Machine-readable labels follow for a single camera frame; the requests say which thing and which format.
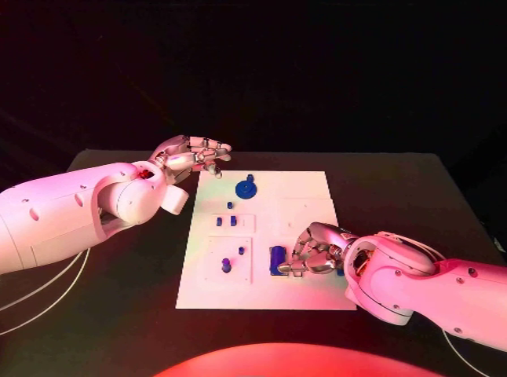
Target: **black background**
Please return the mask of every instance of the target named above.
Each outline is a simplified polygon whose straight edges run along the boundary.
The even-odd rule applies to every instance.
[[[0,190],[175,134],[433,152],[507,248],[507,5],[0,2]]]

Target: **robotic arm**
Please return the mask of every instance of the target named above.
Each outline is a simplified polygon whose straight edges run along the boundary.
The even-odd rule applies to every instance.
[[[0,274],[69,258],[161,207],[178,214],[187,193],[174,184],[193,170],[220,177],[214,160],[230,146],[177,136],[147,161],[111,163],[24,182],[0,193]]]
[[[315,222],[278,269],[344,269],[345,297],[380,320],[404,325],[417,312],[452,335],[507,352],[505,267],[445,260],[426,245],[388,232],[357,237]]]

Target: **robotic hand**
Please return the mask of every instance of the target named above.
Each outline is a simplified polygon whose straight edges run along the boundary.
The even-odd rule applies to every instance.
[[[430,247],[388,232],[357,237],[315,222],[278,270],[334,269],[344,269],[345,297],[380,320],[404,325],[414,311],[452,335],[507,352],[505,267],[445,260]]]
[[[0,274],[69,258],[161,207],[178,214],[187,193],[174,184],[193,170],[220,177],[214,160],[230,146],[177,136],[147,161],[111,163],[24,182],[0,193]]]

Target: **table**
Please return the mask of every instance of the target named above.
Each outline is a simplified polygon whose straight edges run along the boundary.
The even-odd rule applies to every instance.
[[[447,258],[502,265],[502,258],[440,161],[430,154],[233,152],[227,170],[324,170],[339,225],[358,235],[387,230]],[[80,152],[70,170],[134,162],[149,152]],[[391,357],[443,375],[475,373],[439,328],[416,313],[403,327],[361,309],[338,311],[174,309],[197,175],[180,216],[159,210],[95,246],[76,286],[33,323],[0,337],[0,375],[152,375],[213,350],[259,342],[305,342]],[[3,275],[0,306],[31,291],[67,261]],[[59,297],[77,265],[33,298],[0,313],[0,331]],[[507,375],[507,353],[452,339],[472,364]]]

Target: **blue object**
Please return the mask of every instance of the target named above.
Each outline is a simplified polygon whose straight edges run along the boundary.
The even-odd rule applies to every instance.
[[[278,271],[278,265],[285,262],[285,247],[273,246],[270,247],[270,275],[286,276],[288,273],[280,273]]]
[[[250,174],[247,174],[244,181],[236,184],[234,193],[242,199],[249,199],[256,195],[256,184],[253,183],[253,176]]]
[[[227,258],[223,258],[221,260],[221,271],[227,273],[230,271],[230,261]]]

